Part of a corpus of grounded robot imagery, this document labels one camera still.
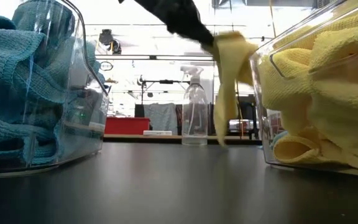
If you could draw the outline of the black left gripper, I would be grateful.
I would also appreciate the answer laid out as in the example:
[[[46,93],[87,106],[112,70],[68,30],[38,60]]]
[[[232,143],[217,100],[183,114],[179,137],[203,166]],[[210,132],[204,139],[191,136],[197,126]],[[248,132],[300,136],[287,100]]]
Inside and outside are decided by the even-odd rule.
[[[135,0],[135,2],[159,18],[170,33],[203,45],[213,45],[214,37],[201,22],[193,0]]]

